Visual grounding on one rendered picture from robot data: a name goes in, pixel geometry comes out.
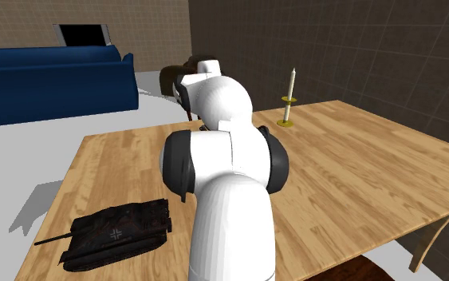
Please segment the yellow candle holder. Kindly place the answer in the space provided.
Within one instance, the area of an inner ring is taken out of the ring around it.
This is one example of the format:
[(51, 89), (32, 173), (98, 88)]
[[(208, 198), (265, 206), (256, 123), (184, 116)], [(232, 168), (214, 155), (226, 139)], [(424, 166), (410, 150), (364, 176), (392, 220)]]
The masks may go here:
[(282, 97), (282, 100), (286, 103), (285, 112), (283, 118), (277, 121), (277, 124), (282, 127), (291, 127), (293, 126), (293, 122), (289, 120), (290, 107), (293, 102), (297, 101), (297, 99), (295, 97), (288, 98), (287, 96), (284, 96)]

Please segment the dark brown chair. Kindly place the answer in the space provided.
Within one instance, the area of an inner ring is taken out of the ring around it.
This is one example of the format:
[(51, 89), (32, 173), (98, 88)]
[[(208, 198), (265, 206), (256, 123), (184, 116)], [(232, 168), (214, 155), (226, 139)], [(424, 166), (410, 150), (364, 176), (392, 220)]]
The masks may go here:
[(182, 65), (169, 65), (162, 68), (159, 75), (162, 95), (175, 97), (173, 85), (178, 75), (197, 73), (197, 65), (200, 61), (216, 59), (217, 57), (208, 54), (192, 55)]

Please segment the white candle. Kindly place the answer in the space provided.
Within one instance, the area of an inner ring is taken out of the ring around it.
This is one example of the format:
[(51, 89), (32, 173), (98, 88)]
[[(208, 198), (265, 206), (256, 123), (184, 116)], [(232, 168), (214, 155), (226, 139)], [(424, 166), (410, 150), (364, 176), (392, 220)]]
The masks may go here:
[(285, 107), (285, 113), (284, 113), (284, 117), (283, 117), (283, 121), (287, 122), (289, 120), (289, 111), (290, 111), (290, 106), (292, 103), (292, 96), (293, 96), (293, 87), (294, 87), (294, 82), (295, 82), (295, 77), (296, 77), (296, 70), (295, 68), (293, 68), (291, 74), (290, 74), (290, 80), (289, 80), (289, 88), (288, 88), (288, 93), (286, 96), (286, 107)]

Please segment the dark toy tank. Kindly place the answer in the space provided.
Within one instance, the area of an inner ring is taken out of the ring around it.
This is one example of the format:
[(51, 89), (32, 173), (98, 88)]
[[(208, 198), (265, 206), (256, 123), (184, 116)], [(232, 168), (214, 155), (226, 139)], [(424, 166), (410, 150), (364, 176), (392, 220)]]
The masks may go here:
[(63, 268), (89, 271), (153, 251), (167, 241), (172, 230), (168, 200), (109, 207), (76, 218), (70, 232), (36, 242), (35, 245), (70, 238), (61, 254)]

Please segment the light wooden table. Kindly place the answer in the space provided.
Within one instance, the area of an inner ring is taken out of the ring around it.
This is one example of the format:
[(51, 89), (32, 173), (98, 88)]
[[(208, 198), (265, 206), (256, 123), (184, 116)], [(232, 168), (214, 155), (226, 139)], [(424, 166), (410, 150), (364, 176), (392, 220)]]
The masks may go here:
[[(256, 112), (289, 153), (285, 187), (271, 197), (276, 280), (300, 281), (375, 247), (449, 222), (449, 144), (342, 101)], [(195, 198), (163, 185), (160, 149), (198, 121), (83, 139), (15, 281), (187, 281)], [(172, 231), (160, 248), (95, 270), (59, 264), (73, 220), (113, 205), (166, 198)]]

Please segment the blue sofa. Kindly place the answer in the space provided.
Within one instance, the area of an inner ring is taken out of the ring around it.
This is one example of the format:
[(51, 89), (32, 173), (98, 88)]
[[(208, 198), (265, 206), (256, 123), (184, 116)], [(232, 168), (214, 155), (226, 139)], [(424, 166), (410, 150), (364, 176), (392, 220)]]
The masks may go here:
[(138, 107), (133, 56), (115, 46), (0, 49), (0, 125)]

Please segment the dark window with white frame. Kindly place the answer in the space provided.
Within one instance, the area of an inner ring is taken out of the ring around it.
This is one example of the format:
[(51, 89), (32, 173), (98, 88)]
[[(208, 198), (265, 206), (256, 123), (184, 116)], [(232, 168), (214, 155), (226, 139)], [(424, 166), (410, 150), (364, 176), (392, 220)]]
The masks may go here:
[(110, 46), (106, 24), (53, 24), (61, 46)]

